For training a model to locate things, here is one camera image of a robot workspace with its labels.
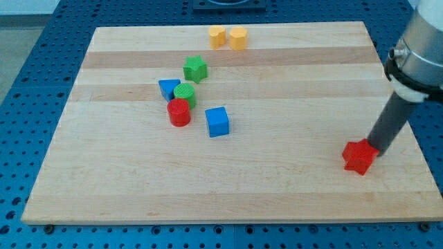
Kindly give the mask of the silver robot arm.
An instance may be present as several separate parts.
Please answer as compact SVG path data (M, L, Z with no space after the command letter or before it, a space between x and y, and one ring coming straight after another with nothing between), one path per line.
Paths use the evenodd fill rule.
M409 102L442 102L442 0L421 0L385 62L395 93Z

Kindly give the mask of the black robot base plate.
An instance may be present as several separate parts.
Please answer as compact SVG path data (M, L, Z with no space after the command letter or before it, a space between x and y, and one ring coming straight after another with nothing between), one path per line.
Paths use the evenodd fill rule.
M194 11L265 10L266 0L192 0Z

